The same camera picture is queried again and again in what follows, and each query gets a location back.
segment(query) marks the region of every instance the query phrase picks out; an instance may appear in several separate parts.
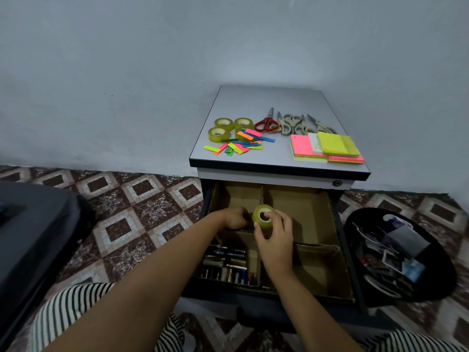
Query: pink sticky note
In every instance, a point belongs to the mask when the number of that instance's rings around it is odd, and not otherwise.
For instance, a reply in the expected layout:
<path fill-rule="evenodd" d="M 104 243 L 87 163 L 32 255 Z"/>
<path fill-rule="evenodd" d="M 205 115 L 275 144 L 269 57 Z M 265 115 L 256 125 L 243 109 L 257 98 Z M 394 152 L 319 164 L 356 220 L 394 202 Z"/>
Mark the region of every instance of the pink sticky note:
<path fill-rule="evenodd" d="M 240 150 L 243 151 L 243 153 L 246 153 L 247 151 L 249 151 L 249 148 L 245 148 L 243 147 L 242 145 L 240 145 L 239 143 L 233 143 L 236 147 L 238 147 Z"/>
<path fill-rule="evenodd" d="M 218 152 L 212 152 L 213 154 L 215 154 L 216 156 L 218 156 L 220 153 L 223 152 L 223 150 L 228 147 L 228 143 L 224 143 L 222 144 L 220 147 L 218 147 L 219 151 Z"/>
<path fill-rule="evenodd" d="M 313 148 L 307 135 L 291 135 L 293 153 L 299 156 L 312 156 Z"/>
<path fill-rule="evenodd" d="M 358 157 L 343 157 L 343 156 L 329 156 L 329 160 L 332 162 L 350 162 L 350 163 L 364 163 L 365 159 L 362 156 Z"/>
<path fill-rule="evenodd" d="M 254 130 L 245 129 L 244 132 L 249 133 L 250 135 L 255 135 L 256 137 L 262 137 L 262 133 L 259 133 L 259 132 L 254 131 Z"/>

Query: tiled floor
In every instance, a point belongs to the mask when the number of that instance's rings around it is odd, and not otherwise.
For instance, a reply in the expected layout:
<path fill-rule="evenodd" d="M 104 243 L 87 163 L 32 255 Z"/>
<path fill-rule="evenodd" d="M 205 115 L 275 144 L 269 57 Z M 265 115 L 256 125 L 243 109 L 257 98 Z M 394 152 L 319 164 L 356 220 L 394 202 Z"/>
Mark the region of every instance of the tiled floor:
<path fill-rule="evenodd" d="M 0 180 L 32 182 L 79 192 L 97 212 L 90 235 L 59 274 L 48 296 L 80 282 L 114 282 L 167 240 L 196 222 L 202 207 L 197 178 L 0 166 Z M 403 328 L 469 347 L 468 216 L 448 196 L 351 190 L 338 204 L 343 221 L 361 207 L 401 213 L 428 230 L 453 259 L 458 286 L 437 302 L 381 308 Z M 256 331 L 236 321 L 181 315 L 197 351 L 299 351 L 295 335 Z M 23 351 L 25 326 L 10 351 Z"/>

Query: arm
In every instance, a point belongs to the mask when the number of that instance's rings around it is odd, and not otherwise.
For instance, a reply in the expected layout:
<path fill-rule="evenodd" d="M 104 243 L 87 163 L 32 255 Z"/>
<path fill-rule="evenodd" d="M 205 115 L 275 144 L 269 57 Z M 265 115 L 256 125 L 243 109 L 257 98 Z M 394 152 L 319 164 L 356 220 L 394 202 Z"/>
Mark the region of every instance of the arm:
<path fill-rule="evenodd" d="M 247 224 L 246 209 L 209 214 L 146 257 L 45 350 L 152 351 L 215 234 Z"/>
<path fill-rule="evenodd" d="M 292 220 L 285 213 L 266 213 L 273 232 L 266 240 L 259 225 L 255 237 L 267 274 L 278 291 L 282 305 L 307 351 L 351 351 L 362 349 L 332 319 L 292 270 Z"/>

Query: black trash bin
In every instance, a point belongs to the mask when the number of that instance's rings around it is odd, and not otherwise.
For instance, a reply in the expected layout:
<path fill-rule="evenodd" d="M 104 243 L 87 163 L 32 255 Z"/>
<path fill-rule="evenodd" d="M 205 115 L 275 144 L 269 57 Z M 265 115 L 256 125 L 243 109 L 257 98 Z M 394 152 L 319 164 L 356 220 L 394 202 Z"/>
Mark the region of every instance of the black trash bin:
<path fill-rule="evenodd" d="M 438 300 L 449 296 L 456 287 L 456 270 L 441 244 L 430 233 L 407 217 L 389 210 L 369 207 L 351 213 L 344 225 L 345 236 L 352 252 L 352 259 L 366 305 L 369 308 L 392 305 L 396 303 L 396 299 L 380 292 L 365 280 L 364 276 L 369 272 L 355 254 L 355 248 L 362 243 L 362 236 L 353 223 L 362 227 L 365 231 L 372 231 L 376 226 L 384 223 L 383 216 L 386 214 L 394 215 L 409 222 L 413 225 L 414 231 L 430 243 L 415 257 L 417 261 L 426 267 L 416 283 L 417 291 L 411 297 L 402 295 L 398 300 L 419 302 Z"/>

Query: striped clothing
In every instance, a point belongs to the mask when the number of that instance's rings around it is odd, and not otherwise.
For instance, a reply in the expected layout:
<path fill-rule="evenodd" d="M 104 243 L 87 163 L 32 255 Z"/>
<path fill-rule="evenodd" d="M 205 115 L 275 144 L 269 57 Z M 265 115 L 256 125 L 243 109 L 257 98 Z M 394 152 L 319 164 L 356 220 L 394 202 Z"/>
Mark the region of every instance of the striped clothing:
<path fill-rule="evenodd" d="M 464 347 L 453 343 L 406 331 L 367 338 L 358 344 L 367 352 L 468 352 Z"/>
<path fill-rule="evenodd" d="M 34 318 L 28 351 L 43 350 L 91 308 L 114 284 L 77 284 L 53 296 Z M 182 352 L 183 344 L 184 331 L 178 318 L 171 314 L 161 332 L 155 351 Z"/>
<path fill-rule="evenodd" d="M 60 336 L 94 303 L 106 294 L 115 283 L 90 283 L 73 285 L 53 296 L 39 310 L 31 325 L 28 351 L 36 352 Z M 171 314 L 155 351 L 182 352 L 184 332 L 178 318 Z M 436 338 L 394 331 L 367 338 L 358 344 L 367 352 L 469 352 L 467 349 Z"/>

